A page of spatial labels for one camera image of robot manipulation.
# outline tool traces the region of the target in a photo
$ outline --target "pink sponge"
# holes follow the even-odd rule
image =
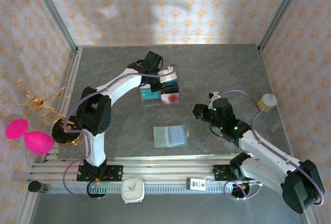
[[[15,140],[25,135],[28,129],[29,122],[27,120],[17,119],[8,125],[5,135],[7,138]]]
[[[44,132],[32,131],[25,135],[24,144],[33,153],[45,155],[52,149],[54,140]]]
[[[10,123],[5,131],[7,138],[14,140],[24,135],[25,146],[37,155],[47,154],[54,145],[54,140],[41,131],[28,132],[29,123],[25,119],[17,119]]]

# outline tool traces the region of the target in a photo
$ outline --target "small bottle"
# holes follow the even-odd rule
[[[29,183],[29,186],[28,186],[28,190],[30,192],[38,192],[38,193],[42,193],[42,194],[50,192],[51,189],[52,189],[51,185],[43,184],[39,181],[32,181],[31,183]]]
[[[277,98],[273,94],[264,94],[258,102],[258,106],[263,112],[269,112],[277,105]]]

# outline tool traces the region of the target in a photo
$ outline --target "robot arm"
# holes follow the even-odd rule
[[[173,71],[172,67],[168,67],[169,70],[160,71],[158,65],[161,61],[163,62],[163,58],[160,55],[149,51],[144,60],[131,63],[123,73],[112,81],[97,88],[87,87],[84,89],[81,99],[91,93],[106,89],[84,101],[78,107],[76,113],[77,126],[88,134],[91,143],[91,155],[88,156],[88,140],[85,136],[87,158],[84,160],[84,166],[89,171],[89,175],[91,175],[89,177],[90,180],[102,178],[105,172],[104,168],[107,164],[107,159],[104,153],[104,132],[111,122],[111,108],[113,104],[140,84],[150,84],[151,91],[155,92],[163,87],[164,82],[176,79],[175,73],[168,77],[161,76]],[[160,77],[142,76],[140,75],[142,73],[160,75]]]
[[[324,193],[321,178],[313,162],[302,162],[263,139],[256,131],[251,130],[250,125],[236,119],[231,104],[226,98],[220,98],[217,92],[210,93],[209,98],[209,106],[194,105],[192,111],[196,119],[219,128],[227,141],[252,154],[241,153],[230,162],[232,176],[237,179],[253,178],[263,183],[280,193],[287,205],[297,213],[303,213],[321,198],[316,187],[298,170],[298,167],[304,170]]]

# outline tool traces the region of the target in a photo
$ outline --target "cable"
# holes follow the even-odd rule
[[[321,206],[324,203],[324,195],[322,193],[322,190],[320,189],[320,187],[317,185],[317,183],[311,178],[311,176],[308,175],[308,173],[306,173],[303,169],[301,169],[299,166],[297,166],[294,162],[288,160],[286,157],[284,157],[283,155],[281,155],[279,152],[275,151],[274,149],[272,149],[270,146],[268,146],[267,144],[265,144],[257,135],[255,129],[254,129],[254,120],[262,113],[261,109],[259,108],[259,106],[256,104],[256,102],[253,100],[253,98],[248,95],[246,92],[241,91],[239,89],[232,89],[229,91],[225,91],[222,93],[219,93],[218,95],[221,96],[223,94],[226,93],[230,93],[230,92],[239,92],[239,93],[243,93],[244,95],[248,96],[252,102],[254,103],[254,105],[256,106],[256,108],[258,109],[258,113],[256,115],[253,116],[253,118],[250,120],[250,126],[251,126],[251,130],[252,133],[254,135],[254,137],[257,139],[257,141],[260,142],[261,145],[263,145],[265,148],[267,148],[269,151],[271,151],[272,153],[274,153],[275,155],[277,155],[279,158],[281,158],[282,160],[286,161],[287,163],[289,163],[290,165],[294,166],[302,175],[304,175],[312,184],[313,186],[316,188],[316,190],[318,191],[321,200],[318,203],[314,203],[314,205],[317,206]]]
[[[226,192],[226,186],[229,184],[229,183],[232,183],[232,184],[235,184],[236,186],[238,186],[239,187],[239,189],[241,189],[242,190],[242,193],[244,194],[244,197],[243,198],[239,198],[239,197],[230,197],[228,194],[227,194],[227,192]],[[260,186],[259,187],[259,189],[254,193],[254,194],[252,194],[251,196],[247,196],[246,195],[246,192],[244,191],[244,189],[242,188],[242,186],[239,184],[239,183],[237,183],[237,182],[235,182],[235,181],[227,181],[225,184],[224,184],[224,186],[223,186],[223,191],[224,191],[224,194],[228,197],[228,198],[230,198],[230,199],[232,199],[232,200],[246,200],[246,199],[250,199],[250,198],[252,198],[252,197],[255,197],[258,193],[259,193],[259,191],[261,190],[261,188],[262,188],[262,186]]]
[[[218,135],[217,133],[215,133],[213,130],[212,130],[212,128],[209,126],[209,130],[213,133],[213,134],[215,134],[216,136],[218,136],[218,137],[220,137],[220,138],[223,138],[224,139],[224,137],[223,136],[221,136],[221,135]]]
[[[78,132],[78,133],[82,133],[82,134],[84,134],[85,137],[86,137],[86,141],[87,141],[87,146],[88,146],[88,150],[87,150],[87,151],[88,151],[88,152],[87,152],[87,155],[86,155],[83,159],[82,159],[82,158],[79,158],[79,159],[75,160],[74,162],[72,162],[72,163],[66,168],[66,170],[65,170],[64,173],[63,173],[63,178],[62,178],[63,186],[65,187],[65,189],[66,189],[71,195],[73,195],[73,196],[77,196],[77,197],[79,197],[79,198],[81,198],[81,199],[84,199],[84,200],[93,201],[93,199],[91,199],[91,198],[82,197],[82,196],[79,196],[79,195],[73,193],[73,192],[67,187],[67,185],[66,185],[66,180],[65,180],[65,178],[66,178],[66,174],[67,174],[69,168],[70,168],[74,163],[77,163],[77,162],[79,162],[79,161],[81,161],[81,160],[84,160],[84,159],[88,158],[88,157],[91,155],[91,141],[90,141],[90,139],[89,139],[88,133],[85,132],[84,130],[77,130],[77,129],[70,130],[70,129],[67,128],[67,124],[68,124],[68,121],[69,121],[70,116],[73,115],[74,111],[79,107],[79,105],[82,104],[84,101],[88,100],[89,98],[91,98],[91,97],[93,97],[93,96],[95,96],[95,95],[98,95],[98,94],[100,94],[100,93],[102,93],[102,92],[107,91],[111,86],[113,86],[114,84],[118,83],[118,82],[121,81],[123,78],[127,78],[127,77],[129,77],[129,76],[143,76],[143,77],[151,77],[151,78],[160,78],[160,77],[166,77],[166,76],[169,76],[169,75],[171,75],[171,74],[173,74],[173,73],[176,73],[176,71],[177,71],[177,69],[174,68],[173,71],[171,71],[171,72],[169,72],[169,73],[167,73],[167,74],[163,74],[163,75],[149,75],[149,74],[143,74],[143,73],[128,73],[128,74],[122,75],[122,76],[120,76],[120,77],[114,79],[114,80],[113,80],[112,82],[110,82],[105,88],[100,89],[100,90],[98,90],[98,91],[96,91],[96,92],[93,92],[93,93],[91,93],[91,94],[89,94],[89,95],[83,97],[79,102],[76,103],[76,105],[71,109],[71,111],[69,112],[69,114],[67,114],[67,117],[66,117],[66,119],[65,119],[65,121],[64,121],[64,124],[63,124],[63,127],[64,127],[64,130],[65,130],[66,132],[69,132],[69,133],[70,133],[70,132]]]
[[[161,70],[163,67],[163,57],[161,57],[161,67],[159,68],[159,70]]]
[[[91,193],[89,192],[89,186],[90,186],[92,183],[94,183],[94,181],[91,181],[91,182],[89,182],[89,183],[87,184],[87,186],[86,186],[86,192],[87,192],[87,194],[88,194],[89,197],[91,197],[91,198],[99,198],[99,200],[100,200],[100,198],[101,198],[101,197],[104,197],[106,194],[91,194]]]
[[[103,176],[102,179],[106,179],[106,178],[108,178],[110,176],[111,176],[110,171],[108,171],[108,174],[106,176]]]

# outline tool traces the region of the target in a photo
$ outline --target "small box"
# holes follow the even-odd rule
[[[206,179],[187,178],[186,188],[190,190],[206,191]]]
[[[140,87],[140,96],[143,106],[177,103],[179,102],[178,81],[164,83],[158,92],[152,92],[151,86],[146,84]]]

